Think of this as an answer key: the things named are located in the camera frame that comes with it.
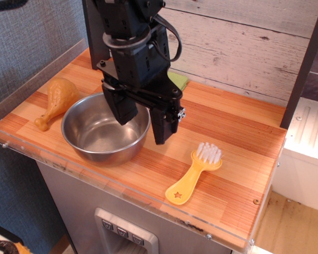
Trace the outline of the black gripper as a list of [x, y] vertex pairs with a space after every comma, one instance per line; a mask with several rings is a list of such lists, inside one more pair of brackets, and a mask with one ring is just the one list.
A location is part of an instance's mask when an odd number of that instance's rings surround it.
[[125, 125], [137, 114], [136, 104], [150, 110], [152, 129], [157, 145], [178, 130], [185, 116], [180, 105], [182, 91], [169, 79], [170, 59], [167, 27], [149, 25], [138, 36], [115, 38], [104, 33], [111, 62], [101, 61], [102, 89], [115, 119]]

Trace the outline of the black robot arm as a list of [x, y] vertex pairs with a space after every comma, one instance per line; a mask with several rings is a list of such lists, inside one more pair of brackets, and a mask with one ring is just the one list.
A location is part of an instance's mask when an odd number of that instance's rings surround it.
[[171, 62], [167, 33], [177, 30], [162, 16], [164, 1], [95, 1], [104, 26], [103, 42], [111, 62], [100, 62], [102, 89], [116, 120], [125, 125], [149, 109], [155, 142], [164, 144], [185, 116], [181, 89], [168, 76]]

